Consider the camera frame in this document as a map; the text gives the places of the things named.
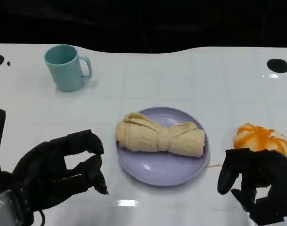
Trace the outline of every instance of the bread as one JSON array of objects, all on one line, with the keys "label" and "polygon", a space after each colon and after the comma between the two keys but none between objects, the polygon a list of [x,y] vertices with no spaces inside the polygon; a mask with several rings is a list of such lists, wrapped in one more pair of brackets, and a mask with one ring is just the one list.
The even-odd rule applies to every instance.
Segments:
[{"label": "bread", "polygon": [[166,128],[140,113],[131,113],[116,127],[119,146],[131,151],[169,151],[174,154],[201,157],[205,133],[193,122]]}]

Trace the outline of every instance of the mug handle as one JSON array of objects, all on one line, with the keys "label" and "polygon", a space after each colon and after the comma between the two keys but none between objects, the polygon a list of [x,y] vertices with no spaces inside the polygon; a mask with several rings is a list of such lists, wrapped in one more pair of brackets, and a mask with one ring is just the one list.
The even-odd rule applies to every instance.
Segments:
[{"label": "mug handle", "polygon": [[83,76],[85,78],[88,77],[88,80],[92,77],[92,65],[91,65],[91,62],[89,60],[89,58],[85,57],[85,56],[79,56],[79,59],[80,60],[84,60],[88,66],[88,69],[89,69],[89,76]]}]

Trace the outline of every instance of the cable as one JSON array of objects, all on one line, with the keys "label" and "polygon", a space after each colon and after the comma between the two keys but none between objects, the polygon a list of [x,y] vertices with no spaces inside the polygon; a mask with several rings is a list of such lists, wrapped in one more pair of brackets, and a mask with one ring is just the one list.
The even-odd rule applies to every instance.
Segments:
[{"label": "cable", "polygon": [[265,11],[264,16],[262,18],[262,29],[261,29],[261,46],[262,47],[263,47],[263,44],[264,44],[264,32],[265,32],[265,23],[266,23],[266,19],[267,19],[267,14],[268,14],[269,10],[272,7],[272,3],[273,3],[273,0],[269,0],[268,1],[268,5],[267,5],[267,8],[266,8],[266,11]]},{"label": "cable", "polygon": [[144,43],[145,43],[146,47],[148,48],[149,53],[153,53],[153,50],[152,50],[152,48],[149,46],[148,40],[147,40],[147,38],[146,38],[146,36],[145,36],[145,34],[144,34],[143,23],[142,23],[142,1],[140,1],[140,2],[141,2],[141,8],[140,8],[140,29],[141,29],[141,36],[142,36],[142,38],[143,38],[143,40],[144,40]]},{"label": "cable", "polygon": [[46,222],[45,214],[42,210],[39,210],[39,213],[41,214],[41,226],[44,226]]}]

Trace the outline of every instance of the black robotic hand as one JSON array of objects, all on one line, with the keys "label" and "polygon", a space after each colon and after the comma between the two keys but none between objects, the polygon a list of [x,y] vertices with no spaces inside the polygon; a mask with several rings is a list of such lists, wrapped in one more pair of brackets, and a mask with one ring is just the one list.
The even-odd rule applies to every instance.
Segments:
[{"label": "black robotic hand", "polygon": [[[226,151],[218,192],[226,194],[242,174],[241,190],[232,194],[258,225],[284,221],[287,216],[287,157],[277,151],[252,152],[249,148]],[[255,200],[256,188],[271,186],[268,196]]]},{"label": "black robotic hand", "polygon": [[[5,111],[0,109],[0,143],[5,118]],[[74,169],[67,169],[64,157],[84,151],[94,155]],[[8,191],[13,194],[11,199],[18,220],[22,226],[30,226],[33,212],[40,211],[43,216],[42,210],[90,187],[101,194],[108,194],[100,171],[103,153],[100,139],[91,130],[43,142],[30,150],[12,173],[1,171],[0,167],[0,194]]]}]

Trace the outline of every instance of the lavender plate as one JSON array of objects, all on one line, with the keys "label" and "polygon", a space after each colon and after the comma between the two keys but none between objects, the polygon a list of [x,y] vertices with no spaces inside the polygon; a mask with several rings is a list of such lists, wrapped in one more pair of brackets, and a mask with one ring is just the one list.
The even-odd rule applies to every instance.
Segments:
[{"label": "lavender plate", "polygon": [[[153,107],[140,111],[153,121],[167,127],[186,121],[203,127],[190,115],[168,107]],[[201,158],[186,157],[169,152],[132,152],[117,144],[118,159],[122,167],[136,179],[154,186],[174,186],[198,176],[209,161],[209,144],[205,137],[204,154]]]}]

